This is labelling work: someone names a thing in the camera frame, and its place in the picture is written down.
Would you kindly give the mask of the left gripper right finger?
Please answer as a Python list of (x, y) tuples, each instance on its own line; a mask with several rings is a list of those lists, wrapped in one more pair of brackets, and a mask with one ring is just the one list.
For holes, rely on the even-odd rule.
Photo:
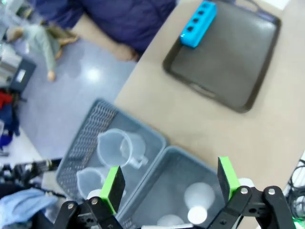
[(225, 206), (210, 223), (209, 229), (238, 229), (245, 217), (255, 218), (261, 229), (295, 229), (280, 187), (269, 186), (260, 191), (242, 186), (227, 156), (218, 158), (217, 177)]

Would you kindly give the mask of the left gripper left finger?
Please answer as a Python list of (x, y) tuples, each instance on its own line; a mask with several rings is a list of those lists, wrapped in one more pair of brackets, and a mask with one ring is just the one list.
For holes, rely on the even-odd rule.
[(111, 167), (97, 196), (78, 204), (62, 204), (53, 229), (123, 229), (116, 219), (125, 179), (120, 166)]

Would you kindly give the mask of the clear plastic measuring beaker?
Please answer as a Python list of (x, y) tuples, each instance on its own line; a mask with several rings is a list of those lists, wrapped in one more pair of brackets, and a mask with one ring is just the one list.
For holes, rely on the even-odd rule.
[(113, 128), (97, 136), (97, 156), (108, 167), (140, 169), (148, 163), (145, 152), (146, 143), (137, 133)]
[(76, 177), (80, 196), (86, 199), (91, 191), (101, 189), (109, 170), (107, 167), (86, 167), (78, 171)]

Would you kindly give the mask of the white plastic conical flask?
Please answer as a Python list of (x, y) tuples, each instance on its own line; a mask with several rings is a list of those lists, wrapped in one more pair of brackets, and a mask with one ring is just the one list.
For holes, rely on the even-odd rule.
[(184, 221), (174, 214), (164, 215), (157, 221), (158, 226), (176, 226), (181, 224), (184, 224)]
[(184, 201), (188, 208), (187, 218), (193, 224), (202, 224), (208, 216), (208, 209), (215, 200), (212, 187), (206, 183), (191, 184), (184, 193)]

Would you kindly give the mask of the grey basket herringbone holes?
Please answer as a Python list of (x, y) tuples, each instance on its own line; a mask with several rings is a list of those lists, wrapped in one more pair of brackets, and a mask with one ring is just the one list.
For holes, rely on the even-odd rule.
[(151, 170), (156, 158), (165, 149), (167, 141), (153, 128), (103, 99), (97, 99), (92, 104), (68, 152), (59, 165), (56, 181), (67, 197), (82, 202), (84, 199), (80, 196), (77, 188), (76, 173), (86, 167), (107, 167), (110, 169), (101, 163), (97, 156), (97, 136), (99, 133), (113, 128), (139, 134), (146, 143), (145, 156), (148, 159), (148, 163), (140, 169), (131, 166), (121, 167), (125, 179), (125, 190), (119, 207), (119, 211), (121, 211), (133, 198), (135, 191)]
[(176, 146), (165, 148), (117, 219), (123, 229), (157, 225), (157, 221), (168, 214), (177, 215), (184, 223), (189, 223), (184, 193), (191, 184), (198, 182), (210, 185), (215, 193), (215, 200), (207, 211), (207, 219), (200, 224), (206, 228), (224, 207), (217, 172)]

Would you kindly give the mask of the light blue cloth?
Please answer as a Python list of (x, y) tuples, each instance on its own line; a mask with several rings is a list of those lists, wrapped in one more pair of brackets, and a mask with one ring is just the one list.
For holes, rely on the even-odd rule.
[(0, 199), (0, 229), (29, 221), (36, 213), (56, 204), (54, 195), (30, 188)]

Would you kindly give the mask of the dark brown serving tray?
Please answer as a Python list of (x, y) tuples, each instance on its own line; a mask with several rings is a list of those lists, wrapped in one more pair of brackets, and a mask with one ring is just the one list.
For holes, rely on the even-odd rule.
[(176, 40), (163, 69), (198, 93), (238, 112), (248, 112), (268, 70), (281, 20), (235, 0), (212, 0), (217, 15), (196, 48)]

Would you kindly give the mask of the blue hanging garment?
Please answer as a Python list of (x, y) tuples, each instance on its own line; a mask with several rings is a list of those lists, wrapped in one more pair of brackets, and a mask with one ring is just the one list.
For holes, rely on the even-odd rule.
[(20, 135), (20, 123), (12, 104), (6, 104), (0, 109), (0, 149), (8, 146), (13, 136)]

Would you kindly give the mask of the blue test tube rack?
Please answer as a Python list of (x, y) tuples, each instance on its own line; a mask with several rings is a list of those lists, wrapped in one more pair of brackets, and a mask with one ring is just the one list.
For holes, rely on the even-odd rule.
[(216, 15), (216, 4), (208, 0), (202, 1), (180, 34), (181, 44), (191, 48), (196, 48)]

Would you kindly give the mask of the red hanging garment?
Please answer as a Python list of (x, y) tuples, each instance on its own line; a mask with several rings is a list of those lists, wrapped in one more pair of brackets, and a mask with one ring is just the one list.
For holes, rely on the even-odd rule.
[(0, 89), (0, 109), (7, 104), (13, 103), (17, 98), (17, 93), (6, 90)]

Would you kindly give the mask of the dark grey storage box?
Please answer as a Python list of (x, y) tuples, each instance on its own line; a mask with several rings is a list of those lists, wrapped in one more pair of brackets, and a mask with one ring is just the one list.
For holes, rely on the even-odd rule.
[(10, 89), (22, 93), (35, 69), (36, 64), (33, 61), (23, 58), (10, 82)]

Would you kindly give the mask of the child mannequin green clothes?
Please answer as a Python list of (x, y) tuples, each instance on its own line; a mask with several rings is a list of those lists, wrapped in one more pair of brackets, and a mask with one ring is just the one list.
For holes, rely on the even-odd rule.
[(39, 24), (9, 27), (5, 33), (5, 38), (8, 42), (23, 40), (30, 50), (42, 54), (48, 70), (47, 77), (51, 82), (56, 78), (56, 60), (61, 57), (63, 46), (74, 43), (78, 39), (76, 35), (66, 38), (55, 37), (47, 28)]

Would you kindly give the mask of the silver equipment case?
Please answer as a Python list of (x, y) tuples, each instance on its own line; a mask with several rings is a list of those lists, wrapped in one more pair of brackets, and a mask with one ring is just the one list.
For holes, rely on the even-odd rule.
[(17, 72), (22, 57), (8, 44), (0, 44), (0, 84), (8, 83)]

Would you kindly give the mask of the person in navy jacket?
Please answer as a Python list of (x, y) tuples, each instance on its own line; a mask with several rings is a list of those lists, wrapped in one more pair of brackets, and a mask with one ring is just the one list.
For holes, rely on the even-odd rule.
[(29, 0), (39, 15), (111, 52), (137, 61), (176, 0)]

